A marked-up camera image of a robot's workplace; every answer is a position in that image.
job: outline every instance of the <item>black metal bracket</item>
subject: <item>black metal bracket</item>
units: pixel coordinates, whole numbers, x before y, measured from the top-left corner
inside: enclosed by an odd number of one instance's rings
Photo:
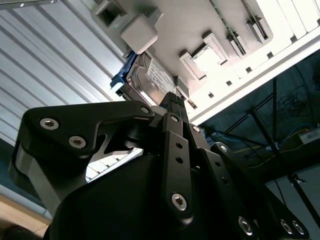
[[[128,129],[147,126],[154,116],[139,101],[33,108],[23,115],[9,173],[54,214],[69,193],[86,184],[89,162],[106,147],[97,143],[100,136],[110,142],[122,133],[122,142],[108,149],[115,152],[124,145]]]
[[[50,240],[101,239],[106,232],[110,239],[309,239],[226,145],[210,150],[179,98],[166,100],[169,110],[158,113],[139,101],[25,113],[10,171],[54,215]],[[135,146],[142,156],[86,184],[92,157]]]

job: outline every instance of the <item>screw hole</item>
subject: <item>screw hole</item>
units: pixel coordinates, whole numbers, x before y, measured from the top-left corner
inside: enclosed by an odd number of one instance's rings
[[[72,142],[75,144],[75,145],[81,145],[82,144],[82,141],[80,139],[74,139],[72,140]]]
[[[225,177],[222,177],[222,182],[223,182],[225,185],[229,185],[229,181],[228,181]]]
[[[182,145],[181,145],[180,143],[178,143],[178,142],[177,142],[175,145],[176,145],[179,149],[182,149],[182,148],[183,148]]]
[[[184,163],[184,161],[182,160],[182,158],[181,157],[176,157],[175,158],[175,160],[179,163],[179,164],[183,164]]]
[[[53,126],[55,125],[55,123],[54,123],[53,121],[51,121],[51,120],[45,121],[44,124],[45,124],[46,126],[48,126],[48,127],[53,127]]]

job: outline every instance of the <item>black cable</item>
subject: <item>black cable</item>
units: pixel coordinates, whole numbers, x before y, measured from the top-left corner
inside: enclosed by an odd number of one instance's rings
[[[314,108],[313,108],[313,105],[312,105],[311,93],[310,93],[308,84],[307,84],[306,79],[304,78],[301,70],[298,68],[298,66],[297,66],[297,65],[294,65],[294,68],[297,70],[298,74],[300,75],[300,77],[301,77],[302,80],[303,80],[303,83],[304,83],[303,86],[304,86],[304,89],[305,89],[305,91],[306,91],[306,93],[307,93],[307,98],[308,98],[308,103],[309,103],[308,106],[309,106],[309,108],[310,108],[311,119],[312,119],[312,122],[313,122],[314,124],[316,124],[315,113],[314,113]]]
[[[258,154],[258,152],[256,150],[254,150],[247,142],[245,142],[244,140],[241,140],[241,142],[243,142],[245,145],[248,146],[248,148],[251,149],[251,151],[262,161],[264,162],[264,159]]]
[[[285,205],[285,207],[288,208],[287,203],[286,203],[286,201],[285,201],[284,195],[282,194],[282,191],[281,191],[281,188],[280,188],[280,186],[279,186],[278,181],[277,181],[277,180],[274,180],[274,182],[275,182],[275,184],[276,184],[276,186],[277,186],[277,188],[278,188],[278,190],[279,190],[279,192],[280,192],[280,195],[281,195],[281,198],[282,198],[282,201],[283,201],[283,205]]]

